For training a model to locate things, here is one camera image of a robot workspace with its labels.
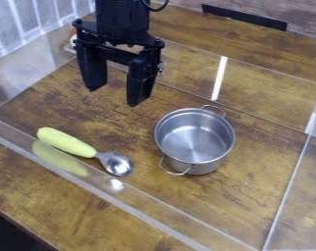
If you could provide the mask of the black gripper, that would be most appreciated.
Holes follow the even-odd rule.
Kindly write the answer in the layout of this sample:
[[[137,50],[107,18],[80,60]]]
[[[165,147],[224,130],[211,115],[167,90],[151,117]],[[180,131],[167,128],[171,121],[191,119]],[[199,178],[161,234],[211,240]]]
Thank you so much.
[[[159,51],[164,42],[149,35],[149,13],[159,12],[164,5],[153,7],[151,0],[94,0],[94,21],[76,19],[72,22],[77,38],[74,49],[85,88],[96,91],[107,84],[107,61],[96,48],[139,45],[145,51]],[[137,106],[152,94],[160,60],[136,58],[129,62],[127,74],[127,104]]]

